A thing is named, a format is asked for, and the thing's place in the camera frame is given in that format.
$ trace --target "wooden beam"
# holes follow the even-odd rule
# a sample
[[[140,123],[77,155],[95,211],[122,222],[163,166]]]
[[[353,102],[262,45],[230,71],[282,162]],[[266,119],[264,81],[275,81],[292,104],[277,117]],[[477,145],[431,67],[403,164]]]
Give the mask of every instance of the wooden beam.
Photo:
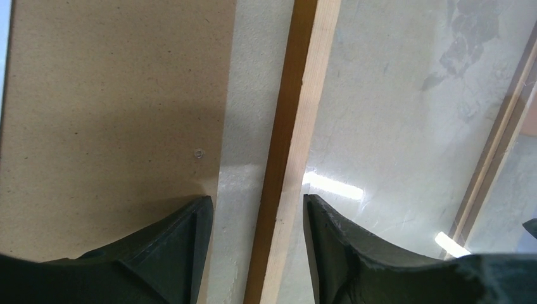
[[[492,126],[476,170],[453,222],[450,237],[464,245],[488,193],[520,132],[537,80],[537,23]]]
[[[341,0],[295,0],[244,303],[276,303]]]

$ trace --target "brown fiberboard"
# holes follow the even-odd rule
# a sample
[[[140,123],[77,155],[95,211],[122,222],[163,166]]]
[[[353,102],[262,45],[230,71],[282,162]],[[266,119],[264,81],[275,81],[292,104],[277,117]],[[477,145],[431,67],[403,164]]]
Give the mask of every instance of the brown fiberboard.
[[[0,252],[75,258],[215,201],[233,0],[13,5]]]

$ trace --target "concrete floor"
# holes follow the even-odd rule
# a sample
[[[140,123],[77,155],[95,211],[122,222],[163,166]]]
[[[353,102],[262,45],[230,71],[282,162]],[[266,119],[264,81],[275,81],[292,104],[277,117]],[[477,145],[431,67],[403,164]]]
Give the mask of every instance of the concrete floor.
[[[207,303],[242,303],[292,7],[237,2]],[[364,197],[311,181],[304,192],[388,241],[438,257],[434,237],[453,222],[536,20],[534,0],[343,0],[307,172]],[[297,214],[284,304],[313,303]],[[490,231],[473,233],[470,250],[498,248]]]

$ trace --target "screw head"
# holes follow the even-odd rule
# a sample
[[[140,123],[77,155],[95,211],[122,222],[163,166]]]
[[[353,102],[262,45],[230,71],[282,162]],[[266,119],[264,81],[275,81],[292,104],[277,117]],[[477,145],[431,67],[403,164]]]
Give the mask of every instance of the screw head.
[[[203,149],[195,149],[194,150],[194,157],[202,158],[203,155],[205,155],[205,151],[203,151]]]

